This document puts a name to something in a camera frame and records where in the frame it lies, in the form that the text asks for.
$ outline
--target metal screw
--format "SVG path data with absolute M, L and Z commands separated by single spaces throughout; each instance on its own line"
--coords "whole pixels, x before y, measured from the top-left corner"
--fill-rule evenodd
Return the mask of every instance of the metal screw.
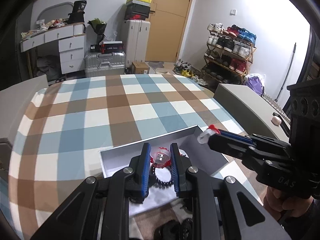
M 196 166 L 190 166 L 188 168 L 188 171 L 191 173 L 197 173 L 198 172 L 198 168 Z
M 125 167 L 125 168 L 123 169 L 123 172 L 124 172 L 124 173 L 127 173 L 127 174 L 130 174 L 130 173 L 133 172 L 133 169 L 132 169 L 131 167 Z
M 226 177 L 226 181 L 230 184 L 233 184 L 236 182 L 236 179 L 232 176 L 228 176 L 228 177 Z
M 93 184 L 93 183 L 96 182 L 96 178 L 93 177 L 93 176 L 87 177 L 87 178 L 85 179 L 85 182 L 88 183 L 88 184 Z

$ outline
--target blue sneaker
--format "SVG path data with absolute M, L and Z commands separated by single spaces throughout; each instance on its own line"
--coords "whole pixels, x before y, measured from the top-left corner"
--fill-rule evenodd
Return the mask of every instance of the blue sneaker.
M 257 39 L 257 35 L 254 35 L 253 33 L 250 33 L 250 32 L 244 37 L 244 40 L 251 42 L 253 46 L 256 45 L 256 39 Z
M 249 33 L 245 28 L 239 29 L 238 32 L 239 32 L 239 34 L 237 35 L 237 37 L 239 39 L 243 39 Z

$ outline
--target wooden shoe rack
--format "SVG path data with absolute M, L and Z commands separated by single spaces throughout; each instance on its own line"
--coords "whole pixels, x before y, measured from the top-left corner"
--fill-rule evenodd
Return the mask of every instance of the wooden shoe rack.
M 242 44 L 246 44 L 246 45 L 249 45 L 251 47 L 251 52 L 250 52 L 250 55 L 247 57 L 247 58 L 243 58 L 241 56 L 239 56 L 238 54 L 234 54 L 232 52 L 229 52 L 229 51 L 226 51 L 224 49 L 220 49 L 220 48 L 217 48 L 216 46 L 214 45 L 209 45 L 207 44 L 207 47 L 208 47 L 208 50 L 211 52 L 213 50 L 217 50 L 220 58 L 222 57 L 223 54 L 231 57 L 231 58 L 238 58 L 238 59 L 241 59 L 241 60 L 244 60 L 246 62 L 246 70 L 244 71 L 243 74 L 240 74 L 232 69 L 230 69 L 229 67 L 226 67 L 222 64 L 219 64 L 218 62 L 216 62 L 215 60 L 209 58 L 209 57 L 206 57 L 204 56 L 204 61 L 206 63 L 206 66 L 208 66 L 209 62 L 213 62 L 215 63 L 216 65 L 224 68 L 224 69 L 227 69 L 228 71 L 230 71 L 231 73 L 235 74 L 235 75 L 238 75 L 240 78 L 241 78 L 241 84 L 243 83 L 244 81 L 244 76 L 247 75 L 247 73 L 249 72 L 249 69 L 250 69 L 250 66 L 252 65 L 253 63 L 253 54 L 254 52 L 256 51 L 256 47 L 254 47 L 252 45 L 251 42 L 249 41 L 245 41 L 245 40 L 242 40 L 242 39 L 239 39 L 239 38 L 236 38 L 236 37 L 232 37 L 232 36 L 229 36 L 229 35 L 225 35 L 223 33 L 218 33 L 218 32 L 215 32 L 215 31 L 209 31 L 210 32 L 210 35 L 218 35 L 218 37 L 226 37 L 226 38 L 229 38 L 229 39 L 233 39 L 234 41 L 238 41 L 239 43 L 242 43 Z M 215 77 L 211 76 L 210 74 L 206 73 L 205 71 L 202 71 L 204 74 L 206 74 L 207 76 L 210 76 L 211 78 L 214 78 L 215 80 L 217 80 L 219 83 L 221 83 L 220 80 L 216 79 Z

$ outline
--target purple bag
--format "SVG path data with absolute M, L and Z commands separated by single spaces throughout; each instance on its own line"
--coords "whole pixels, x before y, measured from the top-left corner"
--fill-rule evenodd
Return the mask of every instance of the purple bag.
M 245 83 L 245 85 L 251 88 L 259 96 L 262 95 L 262 84 L 257 76 L 248 78 L 248 81 Z

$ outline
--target drawer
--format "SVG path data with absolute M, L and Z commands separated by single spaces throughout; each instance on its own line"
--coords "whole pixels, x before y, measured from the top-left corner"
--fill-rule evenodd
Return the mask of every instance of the drawer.
M 74 25 L 73 35 L 80 35 L 80 34 L 83 33 L 83 31 L 84 31 L 84 25 L 83 24 Z
M 26 51 L 28 49 L 35 48 L 36 46 L 39 46 L 41 44 L 44 44 L 44 33 L 41 33 L 39 35 L 36 35 L 22 43 L 22 51 Z
M 72 49 L 60 52 L 60 62 L 67 62 L 73 59 L 84 58 L 84 48 L 82 49 Z
M 59 51 L 84 48 L 85 35 L 59 40 Z
M 84 69 L 84 59 L 74 59 L 61 63 L 62 74 L 75 72 Z
M 49 30 L 45 33 L 44 40 L 45 42 L 55 41 L 67 37 L 73 36 L 73 25 L 58 27 L 52 30 Z

